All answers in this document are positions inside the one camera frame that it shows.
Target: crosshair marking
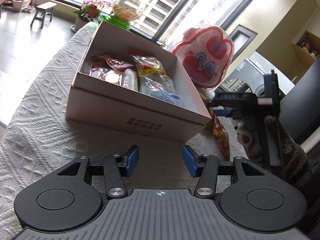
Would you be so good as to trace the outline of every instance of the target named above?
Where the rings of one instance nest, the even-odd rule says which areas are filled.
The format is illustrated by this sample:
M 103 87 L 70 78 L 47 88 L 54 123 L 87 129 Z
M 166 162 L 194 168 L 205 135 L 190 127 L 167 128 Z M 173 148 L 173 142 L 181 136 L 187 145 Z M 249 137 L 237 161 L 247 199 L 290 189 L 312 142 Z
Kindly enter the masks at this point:
M 163 196 L 164 194 L 167 194 L 167 193 L 164 193 L 163 191 L 159 191 L 159 192 L 157 192 L 157 193 L 155 193 L 155 194 L 157 194 L 157 195 L 159 195 L 159 196 Z

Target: red flower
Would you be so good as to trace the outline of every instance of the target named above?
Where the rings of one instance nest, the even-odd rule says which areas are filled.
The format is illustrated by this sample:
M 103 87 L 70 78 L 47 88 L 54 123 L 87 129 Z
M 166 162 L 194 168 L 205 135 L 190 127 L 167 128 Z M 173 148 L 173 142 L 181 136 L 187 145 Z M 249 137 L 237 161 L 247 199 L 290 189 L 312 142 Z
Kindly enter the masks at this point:
M 89 11 L 89 17 L 94 18 L 96 15 L 97 7 L 95 5 L 92 5 Z

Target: open box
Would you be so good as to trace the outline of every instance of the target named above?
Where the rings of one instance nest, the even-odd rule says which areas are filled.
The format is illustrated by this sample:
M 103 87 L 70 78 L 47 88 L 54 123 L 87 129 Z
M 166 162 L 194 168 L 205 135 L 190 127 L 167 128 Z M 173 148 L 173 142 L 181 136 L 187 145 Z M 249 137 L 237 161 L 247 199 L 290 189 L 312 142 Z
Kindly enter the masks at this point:
M 147 52 L 163 65 L 181 96 L 180 106 L 89 76 L 87 57 L 107 52 L 134 64 L 128 49 Z M 66 117 L 150 137 L 186 142 L 211 120 L 178 58 L 156 44 L 102 22 L 88 45 L 72 82 Z

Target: snack package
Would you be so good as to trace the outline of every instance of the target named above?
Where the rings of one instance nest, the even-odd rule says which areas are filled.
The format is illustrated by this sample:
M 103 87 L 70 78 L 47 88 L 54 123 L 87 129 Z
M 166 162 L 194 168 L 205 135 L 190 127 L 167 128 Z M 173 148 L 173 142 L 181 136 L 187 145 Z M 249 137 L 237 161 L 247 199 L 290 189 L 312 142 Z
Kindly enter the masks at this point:
M 175 105 L 180 104 L 181 97 L 175 93 L 166 91 L 162 84 L 155 82 L 148 77 L 140 77 L 139 80 L 139 92 Z
M 136 67 L 138 70 L 138 75 L 144 77 L 151 75 L 155 72 L 166 76 L 166 72 L 159 60 L 155 57 L 148 55 L 142 51 L 128 50 L 128 53 L 133 57 L 136 62 Z
M 170 93 L 176 93 L 174 89 L 173 80 L 170 77 L 160 75 L 163 82 L 161 83 L 164 89 Z
M 218 146 L 225 157 L 226 161 L 230 160 L 230 143 L 229 135 L 223 125 L 220 123 L 218 117 L 215 115 L 213 108 L 209 108 L 209 113 L 212 117 L 212 122 L 208 124 L 212 128 L 213 135 L 217 138 Z
M 138 73 L 133 69 L 126 69 L 122 75 L 121 86 L 138 91 Z
M 81 66 L 81 73 L 90 75 L 92 68 L 107 68 L 106 62 L 96 59 L 86 58 Z
M 106 67 L 109 67 L 115 71 L 123 72 L 126 69 L 133 68 L 134 66 L 124 60 L 118 59 L 117 57 L 101 53 L 90 57 L 91 59 L 101 60 L 107 63 Z
M 107 81 L 112 84 L 121 85 L 122 73 L 108 68 L 93 68 L 90 70 L 90 76 Z
M 234 44 L 220 27 L 198 25 L 164 49 L 178 57 L 196 87 L 208 89 L 219 85 L 225 76 Z

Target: red snack package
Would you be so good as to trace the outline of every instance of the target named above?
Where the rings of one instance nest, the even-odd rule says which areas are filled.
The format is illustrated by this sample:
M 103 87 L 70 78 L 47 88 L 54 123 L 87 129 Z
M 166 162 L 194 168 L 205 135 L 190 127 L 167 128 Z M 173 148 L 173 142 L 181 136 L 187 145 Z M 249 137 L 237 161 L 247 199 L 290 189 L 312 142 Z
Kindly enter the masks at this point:
M 230 143 L 229 135 L 223 125 L 220 123 L 218 117 L 215 115 L 213 108 L 209 108 L 212 122 L 209 123 L 209 127 L 212 128 L 213 135 L 217 138 L 218 146 L 227 161 L 230 160 Z
M 123 72 L 126 69 L 133 68 L 134 66 L 124 60 L 118 59 L 117 57 L 108 55 L 106 53 L 101 53 L 98 55 L 94 55 L 90 57 L 91 59 L 99 59 L 103 60 L 107 63 L 107 65 L 115 70 L 115 71 L 120 71 Z

